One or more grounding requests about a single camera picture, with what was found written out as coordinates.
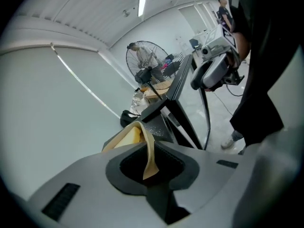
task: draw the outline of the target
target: electric fan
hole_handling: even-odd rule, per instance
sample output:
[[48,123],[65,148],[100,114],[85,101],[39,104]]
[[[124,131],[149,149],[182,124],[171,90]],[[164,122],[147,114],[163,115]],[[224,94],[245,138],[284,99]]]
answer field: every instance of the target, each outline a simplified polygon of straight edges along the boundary
[[148,85],[161,99],[156,90],[170,87],[180,62],[173,62],[160,46],[149,41],[137,41],[127,47],[126,63],[135,81]]

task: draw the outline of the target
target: white ceiling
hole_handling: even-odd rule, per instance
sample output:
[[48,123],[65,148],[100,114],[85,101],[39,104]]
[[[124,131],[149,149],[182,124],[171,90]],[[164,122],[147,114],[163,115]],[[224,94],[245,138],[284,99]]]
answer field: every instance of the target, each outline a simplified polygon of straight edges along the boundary
[[[147,0],[143,18],[138,0],[25,0],[16,16],[50,20],[86,33],[111,47],[124,34],[165,9],[194,0]],[[124,17],[123,10],[130,15]]]

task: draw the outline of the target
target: black cable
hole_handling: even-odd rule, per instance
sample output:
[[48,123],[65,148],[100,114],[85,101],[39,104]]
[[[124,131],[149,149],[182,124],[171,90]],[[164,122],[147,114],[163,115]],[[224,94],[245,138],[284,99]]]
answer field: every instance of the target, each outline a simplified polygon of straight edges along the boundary
[[233,116],[233,114],[228,110],[228,108],[226,107],[226,105],[224,104],[224,102],[222,102],[222,100],[217,96],[216,93],[213,92],[213,94],[215,94],[215,96],[221,101],[221,103],[224,105],[224,107],[226,108],[226,110],[230,113],[230,115]]
[[226,87],[227,87],[227,90],[230,92],[230,94],[232,94],[232,95],[234,95],[234,96],[243,96],[243,94],[241,94],[241,95],[235,95],[234,93],[232,93],[232,92],[229,90],[228,85],[226,85]]

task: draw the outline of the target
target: fluorescent light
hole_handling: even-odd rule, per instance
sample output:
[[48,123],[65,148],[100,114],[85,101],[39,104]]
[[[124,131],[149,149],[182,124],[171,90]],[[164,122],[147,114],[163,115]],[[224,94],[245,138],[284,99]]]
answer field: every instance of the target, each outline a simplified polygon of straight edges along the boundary
[[146,0],[139,0],[138,1],[138,14],[137,16],[143,15],[143,9],[144,9],[144,4],[146,3]]

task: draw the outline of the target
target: black bag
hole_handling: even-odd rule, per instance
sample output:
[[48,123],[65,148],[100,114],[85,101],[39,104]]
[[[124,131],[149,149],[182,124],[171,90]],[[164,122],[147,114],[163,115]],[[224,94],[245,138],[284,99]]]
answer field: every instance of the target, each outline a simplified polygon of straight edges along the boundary
[[122,115],[120,116],[120,125],[122,127],[126,127],[131,122],[134,122],[140,115],[134,114],[132,112],[129,112],[127,110],[124,110]]

